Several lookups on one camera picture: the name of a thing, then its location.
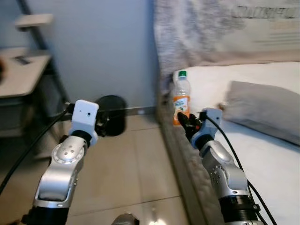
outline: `plastic bottle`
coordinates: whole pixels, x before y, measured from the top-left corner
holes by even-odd
[[[173,92],[174,116],[173,124],[180,125],[177,119],[177,113],[182,112],[189,117],[190,107],[190,84],[187,79],[187,72],[182,70],[178,73],[178,80]]]

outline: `black trash can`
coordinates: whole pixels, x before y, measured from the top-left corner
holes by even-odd
[[[96,101],[99,105],[100,118],[97,122],[105,123],[105,135],[117,136],[126,128],[126,107],[124,99],[116,95],[104,96]]]

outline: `light blue wall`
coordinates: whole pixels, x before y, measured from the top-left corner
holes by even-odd
[[[159,74],[152,0],[28,0],[52,13],[43,28],[72,101],[119,95],[129,107],[154,106]],[[32,45],[13,27],[20,11],[0,0],[0,47]]]

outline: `black cable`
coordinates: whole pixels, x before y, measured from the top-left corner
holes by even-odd
[[[239,168],[240,168],[242,171],[244,171],[244,170],[243,170],[243,167],[242,167],[242,165],[241,165],[241,163],[240,163],[240,160],[239,160],[237,154],[235,153],[235,150],[233,149],[233,146],[231,145],[231,143],[230,143],[229,139],[227,138],[226,134],[224,133],[224,131],[221,129],[221,127],[220,127],[220,126],[219,126],[212,118],[208,117],[207,115],[205,115],[205,118],[208,119],[208,120],[209,120],[209,121],[210,121],[210,122],[211,122],[211,123],[212,123],[219,131],[220,131],[220,133],[223,135],[223,137],[224,137],[225,140],[227,141],[227,143],[228,143],[228,145],[229,145],[229,147],[230,147],[230,149],[231,149],[231,151],[232,151],[232,153],[233,153],[233,155],[234,155],[234,157],[235,157],[235,160],[237,161],[237,163],[238,163],[238,165],[239,165]],[[268,214],[270,220],[272,221],[273,225],[277,225],[277,223],[275,222],[275,220],[274,220],[274,218],[273,218],[271,212],[269,211],[267,205],[266,205],[265,202],[263,201],[263,199],[262,199],[262,197],[260,196],[260,194],[258,193],[258,191],[257,191],[257,190],[255,189],[255,187],[250,183],[249,180],[247,180],[247,184],[248,184],[248,189],[249,189],[249,193],[250,193],[251,198],[253,199],[252,194],[251,194],[251,191],[250,191],[250,188],[252,188],[252,190],[254,191],[254,193],[256,194],[256,196],[258,197],[259,201],[261,202],[262,206],[263,206],[264,209],[266,210],[266,212],[267,212],[267,214]]]
[[[18,168],[18,166],[21,164],[21,162],[25,159],[25,157],[27,156],[27,154],[32,150],[32,148],[34,147],[34,145],[41,139],[41,137],[57,122],[59,121],[66,113],[68,112],[68,107],[60,113],[60,115],[58,115],[37,137],[36,139],[32,142],[32,144],[28,147],[28,149],[26,149],[23,154],[18,158],[18,160],[15,162],[15,164],[12,166],[12,168],[9,170],[9,172],[7,173],[6,177],[4,178],[4,180],[1,183],[0,186],[0,195],[2,194],[5,186],[7,185],[10,177],[13,175],[13,173],[15,172],[15,170]]]
[[[253,186],[253,184],[251,184],[250,181],[248,181],[248,185],[252,188],[252,190],[254,191],[254,193],[256,194],[257,198],[259,199],[259,201],[261,202],[263,208],[266,210],[270,220],[272,221],[272,224],[277,225],[275,219],[273,218],[271,212],[269,211],[266,203],[263,201],[263,198],[260,196],[260,194],[258,193],[258,191],[256,190],[256,188]]]
[[[259,212],[256,212],[258,218],[262,221],[263,225],[268,225],[267,222],[264,220],[263,216],[259,213]]]

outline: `beige floor tile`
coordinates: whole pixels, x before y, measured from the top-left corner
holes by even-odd
[[[145,225],[188,225],[180,197],[144,203],[143,214]]]
[[[63,127],[64,127],[65,135],[68,135],[68,132],[69,132],[69,130],[70,130],[71,127],[72,127],[71,121],[70,121],[70,120],[63,121]]]
[[[154,115],[136,115],[127,117],[127,130],[142,130],[159,127]]]
[[[58,143],[59,141],[55,140],[52,135],[47,132],[37,144],[35,159],[50,159],[52,151]]]
[[[159,128],[135,131],[142,200],[179,196],[176,179]]]
[[[24,151],[24,144],[17,139],[5,140],[0,145],[0,181]],[[31,209],[38,182],[48,161],[34,160],[29,154],[15,171],[0,196],[0,224],[6,224],[22,216]]]
[[[88,149],[71,215],[141,202],[132,132],[99,138]]]
[[[132,213],[141,221],[142,225],[143,208],[141,204],[69,217],[67,225],[111,225],[115,218],[123,213]]]

